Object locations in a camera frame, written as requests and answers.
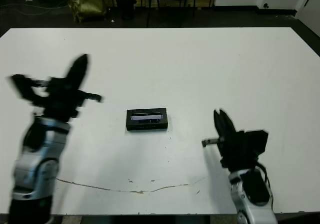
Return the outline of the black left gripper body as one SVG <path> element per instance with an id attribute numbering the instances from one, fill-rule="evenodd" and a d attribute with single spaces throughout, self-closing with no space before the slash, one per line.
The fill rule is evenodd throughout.
<path id="1" fill-rule="evenodd" d="M 79 114 L 78 107 L 82 107 L 86 99 L 102 102 L 103 97 L 98 94 L 87 93 L 67 82 L 66 78 L 52 77 L 45 85 L 47 97 L 37 97 L 32 104 L 43 108 L 43 116 L 68 122 Z"/>

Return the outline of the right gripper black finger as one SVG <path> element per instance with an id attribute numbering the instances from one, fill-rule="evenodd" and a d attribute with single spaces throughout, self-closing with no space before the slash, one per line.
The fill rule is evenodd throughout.
<path id="1" fill-rule="evenodd" d="M 222 109 L 219 110 L 217 131 L 220 136 L 226 136 L 227 134 L 236 132 L 231 118 Z"/>
<path id="2" fill-rule="evenodd" d="M 222 137 L 224 135 L 224 119 L 220 112 L 218 112 L 217 110 L 214 110 L 213 112 L 213 120 L 218 136 Z"/>

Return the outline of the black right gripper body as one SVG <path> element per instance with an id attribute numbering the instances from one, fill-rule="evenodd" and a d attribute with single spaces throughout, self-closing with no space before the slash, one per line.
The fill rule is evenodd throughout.
<path id="1" fill-rule="evenodd" d="M 260 131 L 237 131 L 226 136 L 203 139 L 203 147 L 217 145 L 220 164 L 229 171 L 253 169 L 260 155 Z"/>

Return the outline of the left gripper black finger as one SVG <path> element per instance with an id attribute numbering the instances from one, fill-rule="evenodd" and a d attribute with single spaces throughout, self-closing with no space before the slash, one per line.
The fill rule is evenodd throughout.
<path id="1" fill-rule="evenodd" d="M 77 59 L 74 61 L 73 65 L 71 66 L 69 72 L 65 77 L 65 85 L 70 89 L 77 89 Z"/>
<path id="2" fill-rule="evenodd" d="M 83 54 L 76 61 L 76 88 L 79 89 L 88 69 L 89 57 L 87 54 Z"/>

